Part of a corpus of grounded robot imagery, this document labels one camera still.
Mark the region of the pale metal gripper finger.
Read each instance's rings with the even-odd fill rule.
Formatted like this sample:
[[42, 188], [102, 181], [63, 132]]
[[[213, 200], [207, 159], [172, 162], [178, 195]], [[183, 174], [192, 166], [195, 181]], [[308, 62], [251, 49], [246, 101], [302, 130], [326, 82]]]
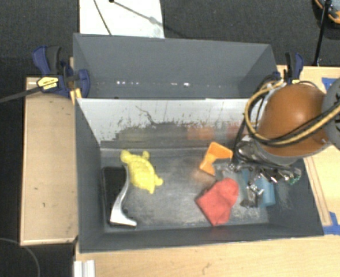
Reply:
[[264, 193], [263, 188], [258, 188], [256, 184], [247, 183], [246, 186], [248, 196], [262, 196]]
[[246, 196], [241, 202], [240, 206], [244, 208], [257, 208], [259, 206], [258, 196], [252, 194], [251, 196]]

